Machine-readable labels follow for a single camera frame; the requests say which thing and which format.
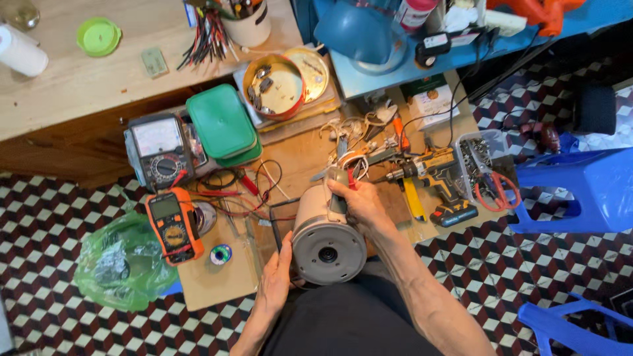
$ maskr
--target green container lid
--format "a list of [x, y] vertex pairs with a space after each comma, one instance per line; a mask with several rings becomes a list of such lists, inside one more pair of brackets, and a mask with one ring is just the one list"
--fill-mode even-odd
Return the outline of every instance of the green container lid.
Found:
[[112, 53], [121, 39], [121, 29], [105, 17], [92, 17], [77, 29], [77, 45], [91, 57]]
[[215, 160], [246, 153], [257, 144], [257, 134], [237, 91], [222, 84], [187, 100], [187, 112], [204, 151]]
[[237, 156], [233, 156], [231, 158], [226, 158], [224, 160], [215, 160], [217, 164], [223, 167], [233, 167], [236, 165], [243, 165], [252, 160], [256, 160], [261, 156], [261, 143], [260, 140], [257, 140], [255, 147], [249, 149], [244, 153], [240, 153]]

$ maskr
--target yellow drill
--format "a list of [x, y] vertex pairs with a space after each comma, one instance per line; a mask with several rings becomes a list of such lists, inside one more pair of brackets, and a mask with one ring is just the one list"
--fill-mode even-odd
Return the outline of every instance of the yellow drill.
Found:
[[438, 205], [435, 212], [431, 214], [430, 220], [435, 225], [449, 227], [479, 215], [477, 207], [468, 204], [468, 200], [463, 199], [449, 182], [449, 170], [455, 164], [457, 164], [457, 160], [452, 148], [436, 149], [427, 142], [427, 149], [423, 155], [413, 157], [402, 164], [400, 168], [390, 171], [374, 183], [396, 182], [402, 178], [405, 181], [405, 189], [409, 188], [409, 191], [411, 191], [411, 189], [415, 188], [412, 184], [408, 187], [406, 181], [412, 177], [418, 177], [425, 187], [435, 187], [442, 200], [444, 200], [444, 203]]

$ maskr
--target digital multimeter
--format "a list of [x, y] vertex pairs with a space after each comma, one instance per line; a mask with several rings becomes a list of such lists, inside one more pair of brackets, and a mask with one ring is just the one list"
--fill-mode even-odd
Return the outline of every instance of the digital multimeter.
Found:
[[181, 170], [186, 182], [194, 177], [189, 145], [180, 121], [172, 114], [150, 115], [130, 121], [129, 129], [139, 154], [146, 186], [154, 192], [169, 188]]
[[145, 207], [168, 264], [175, 266], [203, 255], [194, 207], [186, 190], [171, 188], [166, 193], [150, 195]]

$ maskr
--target lamp shade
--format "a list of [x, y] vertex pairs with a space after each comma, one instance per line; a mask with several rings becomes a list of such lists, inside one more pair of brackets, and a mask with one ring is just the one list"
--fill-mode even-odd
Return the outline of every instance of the lamp shade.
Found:
[[373, 8], [337, 1], [321, 17], [315, 37], [344, 56], [380, 65], [389, 61], [392, 51], [391, 21]]

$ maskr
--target orange multimeter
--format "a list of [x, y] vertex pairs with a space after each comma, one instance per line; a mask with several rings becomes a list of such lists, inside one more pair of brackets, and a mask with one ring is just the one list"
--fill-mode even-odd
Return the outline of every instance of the orange multimeter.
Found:
[[204, 246], [186, 190], [171, 188], [164, 193], [149, 195], [145, 208], [168, 264], [175, 266], [202, 256]]

